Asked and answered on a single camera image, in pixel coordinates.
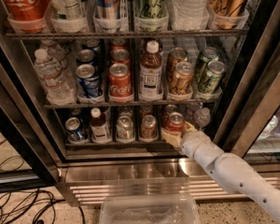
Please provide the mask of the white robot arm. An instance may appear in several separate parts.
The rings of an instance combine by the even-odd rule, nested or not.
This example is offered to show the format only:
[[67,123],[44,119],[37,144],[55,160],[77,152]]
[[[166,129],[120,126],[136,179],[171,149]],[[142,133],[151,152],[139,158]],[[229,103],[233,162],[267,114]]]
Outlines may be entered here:
[[195,160],[228,193],[242,193],[258,203],[280,223],[280,190],[259,175],[239,156],[227,153],[211,139],[186,123],[182,132],[161,129],[162,138]]

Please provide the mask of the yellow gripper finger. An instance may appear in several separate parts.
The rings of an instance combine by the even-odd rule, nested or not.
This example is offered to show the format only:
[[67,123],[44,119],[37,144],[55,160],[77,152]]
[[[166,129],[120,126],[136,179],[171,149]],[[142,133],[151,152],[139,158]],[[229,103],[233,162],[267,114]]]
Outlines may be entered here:
[[173,147],[180,147],[181,145],[181,133],[170,132],[164,128],[161,129],[162,138]]
[[185,122],[185,126],[184,126],[184,132],[185,133],[190,133],[190,132],[194,132],[195,131],[195,127],[189,123],[189,122]]

